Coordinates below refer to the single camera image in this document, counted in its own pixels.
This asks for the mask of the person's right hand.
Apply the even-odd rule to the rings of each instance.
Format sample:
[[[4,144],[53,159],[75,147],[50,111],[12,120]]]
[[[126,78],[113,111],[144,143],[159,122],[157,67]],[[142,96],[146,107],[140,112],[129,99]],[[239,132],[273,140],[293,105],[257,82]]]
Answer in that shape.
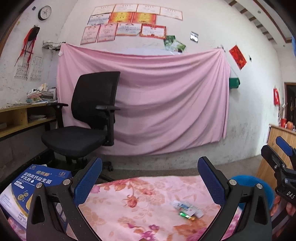
[[[274,214],[280,213],[283,210],[286,210],[287,214],[293,216],[295,213],[295,206],[291,203],[286,202],[285,200],[281,200],[280,196],[276,196],[273,202],[272,209],[270,211],[270,215],[274,216]]]

